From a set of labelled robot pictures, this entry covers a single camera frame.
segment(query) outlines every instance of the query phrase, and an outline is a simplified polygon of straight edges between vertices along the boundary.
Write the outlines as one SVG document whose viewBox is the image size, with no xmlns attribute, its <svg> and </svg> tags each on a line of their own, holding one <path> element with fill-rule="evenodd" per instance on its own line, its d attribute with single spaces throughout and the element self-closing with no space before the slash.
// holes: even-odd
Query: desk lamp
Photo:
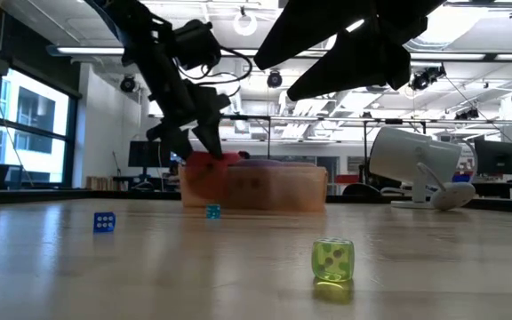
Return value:
<svg viewBox="0 0 512 320">
<path fill-rule="evenodd" d="M 412 200 L 392 202 L 392 206 L 445 211 L 467 204 L 476 193 L 470 183 L 447 182 L 452 181 L 460 154 L 460 145 L 383 127 L 372 144 L 370 171 L 412 184 Z M 426 201 L 427 185 L 438 188 L 429 203 Z"/>
</svg>

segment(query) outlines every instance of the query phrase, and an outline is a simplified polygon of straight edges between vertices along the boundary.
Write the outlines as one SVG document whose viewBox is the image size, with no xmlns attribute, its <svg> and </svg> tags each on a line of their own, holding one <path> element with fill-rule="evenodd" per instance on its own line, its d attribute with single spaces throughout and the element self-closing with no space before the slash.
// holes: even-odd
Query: wooden table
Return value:
<svg viewBox="0 0 512 320">
<path fill-rule="evenodd" d="M 92 214 L 107 211 L 116 231 L 94 235 Z M 161 201 L 1 205 L 0 319 L 512 319 L 512 214 L 222 215 Z M 355 242 L 348 287 L 314 283 L 320 236 Z"/>
</svg>

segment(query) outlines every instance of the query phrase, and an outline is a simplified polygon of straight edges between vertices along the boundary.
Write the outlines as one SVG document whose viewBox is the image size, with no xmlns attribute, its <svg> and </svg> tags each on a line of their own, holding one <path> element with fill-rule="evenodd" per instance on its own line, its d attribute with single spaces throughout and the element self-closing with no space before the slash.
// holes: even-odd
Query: lamp base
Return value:
<svg viewBox="0 0 512 320">
<path fill-rule="evenodd" d="M 405 209 L 425 209 L 425 210 L 434 209 L 432 204 L 430 204 L 428 202 L 415 203 L 413 201 L 393 201 L 390 203 L 390 205 L 395 208 L 405 208 Z"/>
</svg>

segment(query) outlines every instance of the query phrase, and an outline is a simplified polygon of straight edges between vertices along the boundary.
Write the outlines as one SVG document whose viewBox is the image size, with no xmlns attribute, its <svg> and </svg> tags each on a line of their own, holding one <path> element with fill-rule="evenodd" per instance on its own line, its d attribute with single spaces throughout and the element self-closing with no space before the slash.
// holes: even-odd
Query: orange translucent container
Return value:
<svg viewBox="0 0 512 320">
<path fill-rule="evenodd" d="M 181 200 L 184 207 L 220 204 L 228 209 L 270 211 L 324 211 L 327 171 L 323 167 L 288 165 L 278 167 L 227 168 L 220 198 L 207 199 L 195 192 L 186 179 L 187 167 L 180 168 Z"/>
</svg>

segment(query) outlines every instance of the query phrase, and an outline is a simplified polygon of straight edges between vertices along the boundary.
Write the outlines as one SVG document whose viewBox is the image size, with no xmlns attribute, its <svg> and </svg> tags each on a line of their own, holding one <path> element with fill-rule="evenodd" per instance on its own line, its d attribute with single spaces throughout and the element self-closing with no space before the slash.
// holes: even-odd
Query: blue dice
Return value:
<svg viewBox="0 0 512 320">
<path fill-rule="evenodd" d="M 94 213 L 94 232 L 112 232 L 116 226 L 116 215 L 113 212 Z"/>
<path fill-rule="evenodd" d="M 206 206 L 207 219 L 220 219 L 220 205 L 209 204 Z"/>
</svg>

